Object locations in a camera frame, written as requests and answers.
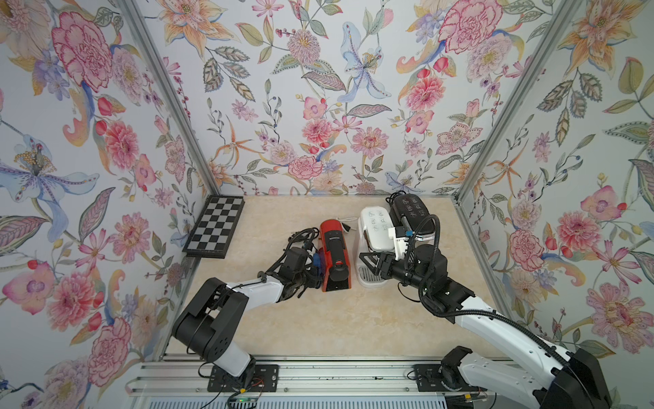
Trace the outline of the red coffee machine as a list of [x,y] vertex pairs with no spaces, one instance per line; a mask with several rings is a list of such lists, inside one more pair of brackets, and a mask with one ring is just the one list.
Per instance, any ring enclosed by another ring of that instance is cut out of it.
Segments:
[[325,267],[323,292],[350,289],[350,260],[342,224],[336,219],[324,221],[320,225],[320,238]]

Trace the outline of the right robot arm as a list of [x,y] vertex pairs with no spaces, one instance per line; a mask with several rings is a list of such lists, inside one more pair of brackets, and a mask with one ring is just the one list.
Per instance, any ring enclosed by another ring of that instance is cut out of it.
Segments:
[[604,374],[592,354],[538,337],[451,279],[439,248],[437,216],[408,230],[394,225],[384,209],[366,208],[359,227],[370,249],[358,258],[375,276],[415,288],[417,302],[431,315],[473,332],[512,360],[502,364],[458,346],[440,362],[447,390],[480,387],[528,408],[611,407]]

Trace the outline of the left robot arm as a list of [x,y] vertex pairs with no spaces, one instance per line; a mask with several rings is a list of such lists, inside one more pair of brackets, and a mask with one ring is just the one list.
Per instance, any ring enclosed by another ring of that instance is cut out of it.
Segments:
[[321,286],[320,268],[314,263],[319,235],[318,228],[294,233],[282,256],[251,281],[208,279],[175,321],[173,338],[187,354],[198,355],[242,384],[250,382],[255,358],[233,341],[238,326],[250,310],[300,298],[306,290]]

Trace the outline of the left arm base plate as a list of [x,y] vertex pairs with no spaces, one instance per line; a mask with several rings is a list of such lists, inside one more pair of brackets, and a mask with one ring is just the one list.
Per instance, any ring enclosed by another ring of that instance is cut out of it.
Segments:
[[226,371],[213,366],[209,375],[207,390],[209,392],[248,392],[267,393],[276,392],[279,382],[279,365],[255,364],[249,366],[245,372],[235,377]]

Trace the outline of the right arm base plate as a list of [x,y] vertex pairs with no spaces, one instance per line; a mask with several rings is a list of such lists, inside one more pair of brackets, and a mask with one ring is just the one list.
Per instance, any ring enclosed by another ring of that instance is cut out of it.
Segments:
[[465,383],[460,375],[449,369],[443,370],[439,363],[416,364],[406,377],[416,383],[419,392],[480,392],[485,391]]

